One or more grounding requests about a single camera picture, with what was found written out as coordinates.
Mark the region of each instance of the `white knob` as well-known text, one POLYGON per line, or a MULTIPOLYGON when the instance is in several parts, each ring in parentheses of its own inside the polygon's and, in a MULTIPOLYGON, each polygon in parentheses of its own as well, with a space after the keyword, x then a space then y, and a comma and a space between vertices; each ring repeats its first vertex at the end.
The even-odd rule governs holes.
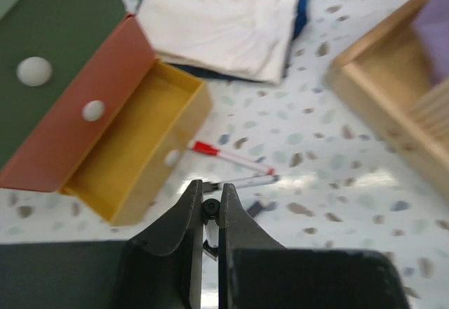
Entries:
POLYGON ((174 166, 179 158, 180 158, 180 151, 172 150, 167 154, 163 162, 166 164, 166 166, 174 166))
POLYGON ((97 121, 105 113, 105 104, 101 100, 93 100, 84 105, 83 118, 86 121, 97 121))
POLYGON ((25 86, 41 86, 48 82, 53 73, 51 63, 45 58, 25 58, 17 66, 17 77, 25 86))

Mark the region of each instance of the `wooden tray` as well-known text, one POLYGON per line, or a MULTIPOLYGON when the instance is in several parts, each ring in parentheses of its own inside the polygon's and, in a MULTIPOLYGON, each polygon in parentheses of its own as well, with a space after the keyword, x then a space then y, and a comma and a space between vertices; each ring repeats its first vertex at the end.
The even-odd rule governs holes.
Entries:
POLYGON ((157 60, 61 192, 139 222, 211 107, 206 83, 157 60))
POLYGON ((410 0, 339 55, 328 82, 345 103, 449 198, 449 147, 412 113, 431 90, 411 22, 428 0, 410 0))

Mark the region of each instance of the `toy dresser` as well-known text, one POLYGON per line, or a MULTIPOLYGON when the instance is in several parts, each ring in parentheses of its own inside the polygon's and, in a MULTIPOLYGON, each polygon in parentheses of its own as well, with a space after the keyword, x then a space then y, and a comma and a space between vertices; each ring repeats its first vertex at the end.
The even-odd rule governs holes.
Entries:
POLYGON ((356 113, 449 198, 449 82, 432 88, 429 62, 411 25, 427 2, 410 0, 392 13, 335 59, 328 80, 356 113), (438 102, 440 97, 445 104, 438 102))
POLYGON ((155 58, 121 0, 0 0, 0 188, 138 222, 202 125, 206 85, 155 58))

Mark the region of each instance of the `purple cloth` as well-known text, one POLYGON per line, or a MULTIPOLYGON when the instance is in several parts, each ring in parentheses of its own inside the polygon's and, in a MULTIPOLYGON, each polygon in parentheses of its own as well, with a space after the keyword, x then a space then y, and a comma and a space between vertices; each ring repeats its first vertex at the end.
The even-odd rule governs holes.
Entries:
POLYGON ((413 23, 431 61, 433 85, 449 78, 449 0, 430 0, 413 23))

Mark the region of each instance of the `blue cloth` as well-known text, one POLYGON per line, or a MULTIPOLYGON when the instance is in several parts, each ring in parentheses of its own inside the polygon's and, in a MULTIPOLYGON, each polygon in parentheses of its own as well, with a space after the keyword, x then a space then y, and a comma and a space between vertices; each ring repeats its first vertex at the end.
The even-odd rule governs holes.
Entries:
MULTIPOLYGON (((143 0, 139 0, 139 4, 138 4, 138 8, 140 7, 140 4, 142 3, 143 0)), ((295 20, 295 28, 293 30, 293 40, 295 40, 296 38, 299 37, 299 35, 301 34, 302 30, 304 29, 304 27, 307 24, 308 21, 308 16, 307 16, 307 9, 309 6, 309 0, 299 0, 298 1, 298 5, 297 5, 297 16, 296 16, 296 20, 295 20)), ((286 62, 287 62, 287 58, 288 55, 290 54, 290 50, 291 50, 291 45, 290 48, 288 49, 287 55, 286 55, 286 62)), ((184 70, 185 72, 188 72, 196 77, 201 77, 203 79, 224 79, 224 80, 228 80, 228 81, 233 81, 233 80, 239 80, 240 78, 238 77, 234 77, 234 76, 229 76, 226 74, 220 74, 219 72, 214 72, 213 70, 208 70, 208 69, 204 69, 204 68, 200 68, 200 67, 194 67, 192 65, 177 65, 174 64, 175 67, 184 70)))

